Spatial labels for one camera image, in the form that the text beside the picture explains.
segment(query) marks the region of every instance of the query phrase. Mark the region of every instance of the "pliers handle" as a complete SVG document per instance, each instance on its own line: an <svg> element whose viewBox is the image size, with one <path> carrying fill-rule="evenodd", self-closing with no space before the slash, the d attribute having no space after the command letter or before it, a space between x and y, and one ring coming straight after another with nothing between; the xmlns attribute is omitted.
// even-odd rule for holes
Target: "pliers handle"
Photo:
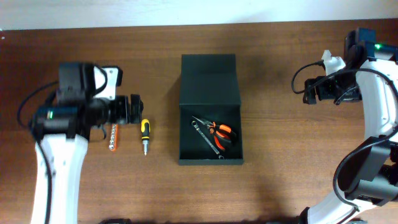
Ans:
<svg viewBox="0 0 398 224"><path fill-rule="evenodd" d="M214 140L217 147L221 150L225 150L227 147L233 145L233 141L236 139L236 133L232 129L225 125L217 125L213 122L212 126L208 126L210 134L214 135Z"/></svg>

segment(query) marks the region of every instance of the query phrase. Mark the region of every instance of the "metal tool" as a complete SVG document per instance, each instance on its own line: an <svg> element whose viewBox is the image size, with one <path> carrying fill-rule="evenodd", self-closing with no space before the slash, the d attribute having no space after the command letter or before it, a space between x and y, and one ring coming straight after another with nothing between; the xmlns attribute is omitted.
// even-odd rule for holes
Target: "metal tool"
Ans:
<svg viewBox="0 0 398 224"><path fill-rule="evenodd" d="M219 125L204 118L192 117L209 129L210 134L214 135L214 141L219 149L225 151L225 149L233 145L237 135L228 125Z"/></svg>
<svg viewBox="0 0 398 224"><path fill-rule="evenodd" d="M144 145L144 155L146 156L148 153L148 144L149 144L149 133L150 133L150 125L148 119L143 119L141 121L141 133L142 133L142 144Z"/></svg>
<svg viewBox="0 0 398 224"><path fill-rule="evenodd" d="M224 159L224 156L222 156L219 152L219 150L217 150L216 147L214 147L214 145L211 143L211 141L205 136L205 134L203 134L202 131L200 131L199 125L196 121L192 121L192 126L199 132L199 134L205 139L205 141L207 142L207 144L209 144L209 146L211 147L211 149L218 155L219 159Z"/></svg>

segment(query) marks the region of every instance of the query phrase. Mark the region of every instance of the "wrench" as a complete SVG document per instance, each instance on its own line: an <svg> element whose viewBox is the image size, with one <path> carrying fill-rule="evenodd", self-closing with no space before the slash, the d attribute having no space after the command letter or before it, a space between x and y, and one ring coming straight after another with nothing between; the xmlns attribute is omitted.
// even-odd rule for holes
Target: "wrench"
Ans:
<svg viewBox="0 0 398 224"><path fill-rule="evenodd" d="M220 152L217 150L216 147L214 147L214 145L211 143L211 141L205 136L205 134L203 134L202 131L200 131L199 125L197 124L196 121L192 121L192 126L199 132L199 134L205 139L205 141L207 142L207 144L209 144L209 146L211 147L212 150L214 150L214 152L218 155L218 159L224 159L224 156L222 156L220 154Z"/></svg>

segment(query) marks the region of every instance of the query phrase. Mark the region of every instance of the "box lid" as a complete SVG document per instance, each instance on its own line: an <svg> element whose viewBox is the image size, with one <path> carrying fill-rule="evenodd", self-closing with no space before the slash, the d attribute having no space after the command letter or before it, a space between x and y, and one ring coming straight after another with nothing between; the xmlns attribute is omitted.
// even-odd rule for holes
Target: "box lid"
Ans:
<svg viewBox="0 0 398 224"><path fill-rule="evenodd" d="M182 55L180 105L240 105L235 55Z"/></svg>

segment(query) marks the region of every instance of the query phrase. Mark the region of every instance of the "screwdriver handle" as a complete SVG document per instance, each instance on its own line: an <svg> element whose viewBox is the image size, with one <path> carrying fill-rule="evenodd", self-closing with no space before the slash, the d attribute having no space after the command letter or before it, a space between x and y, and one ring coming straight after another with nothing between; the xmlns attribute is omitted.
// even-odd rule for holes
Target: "screwdriver handle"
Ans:
<svg viewBox="0 0 398 224"><path fill-rule="evenodd" d="M142 140L149 140L150 125L148 119L143 119L141 121L141 133L142 133Z"/></svg>

